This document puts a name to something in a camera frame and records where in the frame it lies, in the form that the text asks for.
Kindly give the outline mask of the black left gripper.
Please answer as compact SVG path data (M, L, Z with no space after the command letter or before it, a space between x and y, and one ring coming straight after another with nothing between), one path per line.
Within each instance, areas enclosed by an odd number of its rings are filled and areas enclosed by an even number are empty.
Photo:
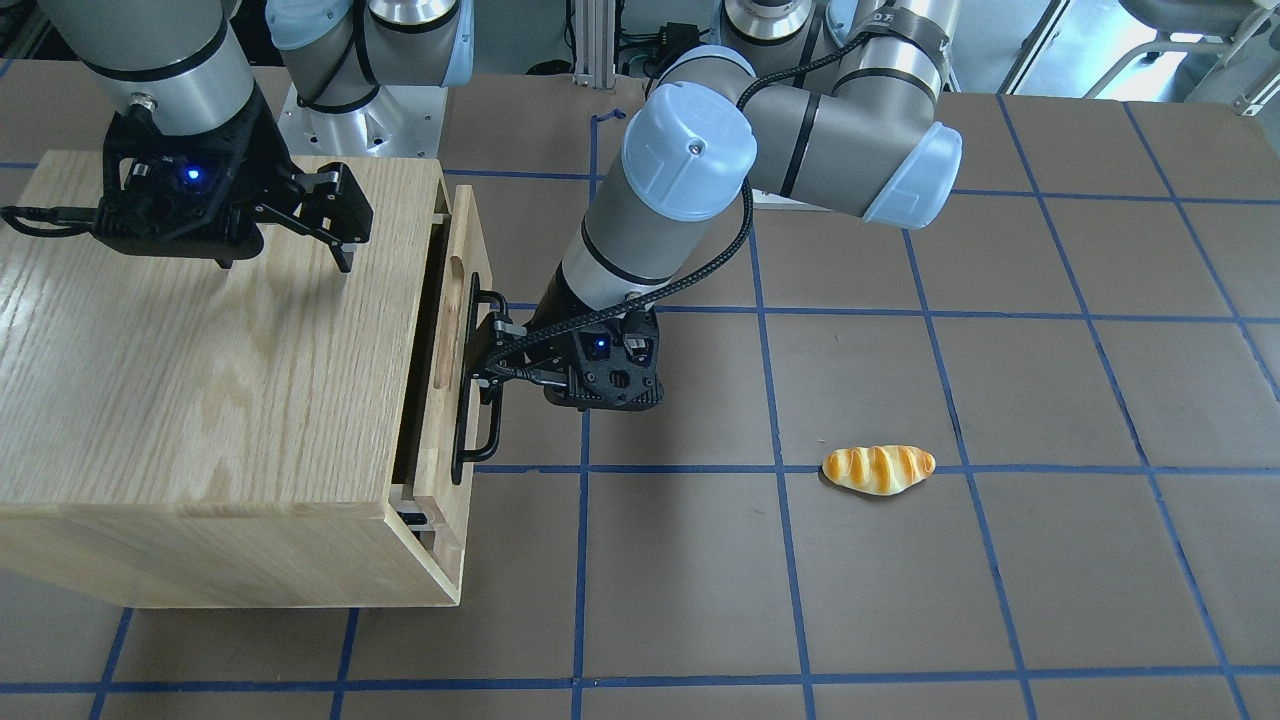
M504 313L490 311L480 320L477 342L481 346L511 346L530 333L593 311L570 288L563 272L557 270L529 324L520 325ZM618 313L548 340L527 350L526 357L476 356L470 361L470 379L483 389L495 388L509 380L563 389L572 375L580 375L589 383L608 380L612 386L625 386L620 331L622 318Z

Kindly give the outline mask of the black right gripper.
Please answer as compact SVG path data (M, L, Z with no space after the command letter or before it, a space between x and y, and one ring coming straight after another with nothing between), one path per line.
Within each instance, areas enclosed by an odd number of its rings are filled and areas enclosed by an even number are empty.
M197 135L163 135L156 118L156 109L138 104L115 114L102 142L102 158L106 152L132 152L225 161L234 172L236 199L256 222L314 237L329 249L340 273L353 270L357 249L371 238L370 201L344 163L300 172L264 96L251 96L227 123Z

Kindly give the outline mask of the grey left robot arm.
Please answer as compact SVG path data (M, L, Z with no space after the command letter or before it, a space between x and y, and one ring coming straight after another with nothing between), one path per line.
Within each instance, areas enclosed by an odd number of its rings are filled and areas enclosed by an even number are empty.
M931 224L963 160L936 117L959 15L956 1L723 1L722 42L660 73L534 316L490 314L468 375L563 405L645 404L660 388L654 304L736 255L754 190Z

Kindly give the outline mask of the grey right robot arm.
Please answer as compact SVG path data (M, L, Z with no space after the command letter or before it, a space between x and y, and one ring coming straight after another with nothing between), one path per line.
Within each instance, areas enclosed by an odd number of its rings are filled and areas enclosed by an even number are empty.
M471 1L269 1L307 140L330 161L302 170L219 1L44 1L101 82L114 113L92 208L3 209L10 228L90 234L131 256L228 269L264 249L264 224L323 243L348 273L374 211L344 158L398 143L407 113L390 88L465 85Z

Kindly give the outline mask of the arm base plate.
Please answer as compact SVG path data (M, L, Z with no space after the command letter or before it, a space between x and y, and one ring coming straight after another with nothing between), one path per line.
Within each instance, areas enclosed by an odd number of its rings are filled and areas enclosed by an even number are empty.
M451 91L381 87L352 111L330 114L297 105L291 88L278 127L294 155L337 158L438 158Z

